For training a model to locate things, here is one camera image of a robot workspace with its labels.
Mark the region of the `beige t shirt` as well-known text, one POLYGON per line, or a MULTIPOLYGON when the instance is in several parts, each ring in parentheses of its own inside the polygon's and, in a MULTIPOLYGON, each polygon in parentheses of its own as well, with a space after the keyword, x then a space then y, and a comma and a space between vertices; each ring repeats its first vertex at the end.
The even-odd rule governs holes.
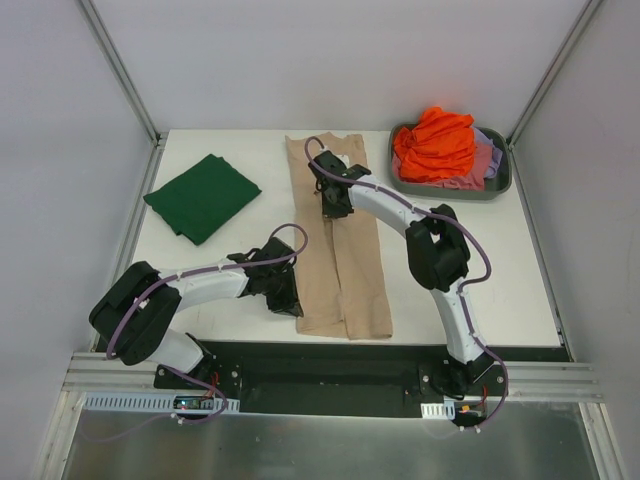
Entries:
POLYGON ((309 240, 297 257, 301 335, 386 340, 393 335, 376 219, 363 210, 341 219, 322 214, 305 141, 285 138, 295 222, 309 240))

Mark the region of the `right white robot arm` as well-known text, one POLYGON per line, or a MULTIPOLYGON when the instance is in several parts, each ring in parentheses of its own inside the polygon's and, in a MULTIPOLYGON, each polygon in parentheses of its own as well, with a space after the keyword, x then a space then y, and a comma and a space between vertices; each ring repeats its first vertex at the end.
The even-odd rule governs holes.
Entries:
POLYGON ((405 240, 409 271, 428 290, 444 327, 447 363, 431 375, 431 388, 461 400, 486 381, 494 359, 486 352, 465 286, 469 273, 469 232, 446 204, 424 210, 384 186, 359 164, 346 166, 328 150, 309 159, 321 194, 322 213, 341 219, 363 210, 405 240))

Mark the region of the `green t shirt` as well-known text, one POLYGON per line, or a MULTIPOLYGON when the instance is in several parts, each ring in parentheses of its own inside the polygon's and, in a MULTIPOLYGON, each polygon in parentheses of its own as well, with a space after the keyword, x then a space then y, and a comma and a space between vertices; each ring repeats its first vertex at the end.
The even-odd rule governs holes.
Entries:
POLYGON ((209 154, 144 201, 176 235, 199 246, 260 194, 224 158, 209 154))

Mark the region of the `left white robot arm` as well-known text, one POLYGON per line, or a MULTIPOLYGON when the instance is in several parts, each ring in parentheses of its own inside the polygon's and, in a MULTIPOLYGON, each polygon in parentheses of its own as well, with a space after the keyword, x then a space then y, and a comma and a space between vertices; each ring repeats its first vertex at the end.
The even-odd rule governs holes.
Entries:
POLYGON ((217 300, 262 295, 278 314, 302 313, 295 284, 296 253, 273 236, 261 248, 184 272, 132 264, 93 307, 89 323, 107 343, 107 357, 127 366, 152 361, 176 370, 188 388, 210 380, 213 356, 190 334, 171 328, 174 316, 217 300))

